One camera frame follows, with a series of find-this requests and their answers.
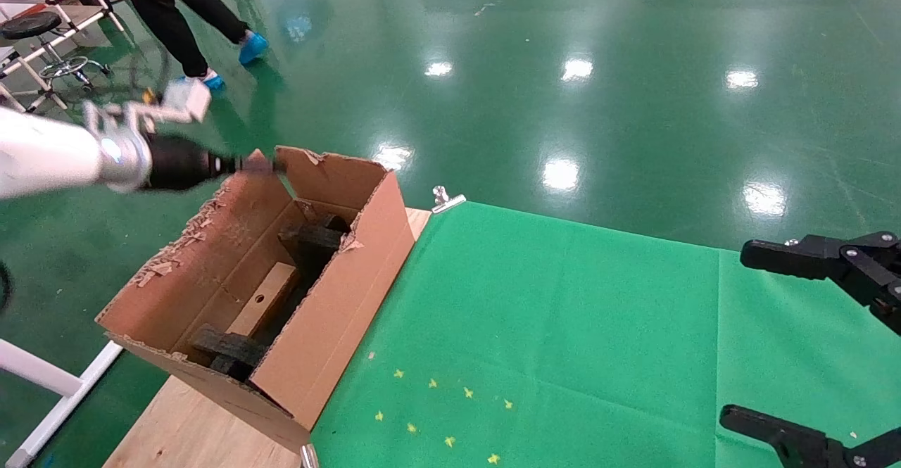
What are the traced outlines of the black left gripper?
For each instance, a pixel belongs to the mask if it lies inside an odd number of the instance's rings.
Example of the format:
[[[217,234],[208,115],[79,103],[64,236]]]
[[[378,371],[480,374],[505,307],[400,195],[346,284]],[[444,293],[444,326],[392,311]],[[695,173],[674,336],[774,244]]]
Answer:
[[[147,136],[151,154],[151,171],[144,182],[145,190],[193,189],[208,180],[236,173],[277,175],[281,163],[254,153],[243,156],[220,156],[178,135]]]

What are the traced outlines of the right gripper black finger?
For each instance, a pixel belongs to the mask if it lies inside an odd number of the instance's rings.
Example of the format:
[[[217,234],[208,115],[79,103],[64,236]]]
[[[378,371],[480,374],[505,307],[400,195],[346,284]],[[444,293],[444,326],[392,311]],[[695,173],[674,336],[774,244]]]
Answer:
[[[784,467],[889,467],[900,461],[900,429],[847,448],[820,430],[734,404],[722,408],[719,423],[768,443]]]
[[[889,330],[900,334],[900,241],[890,232],[854,239],[808,234],[801,239],[750,240],[744,267],[774,274],[831,281]]]

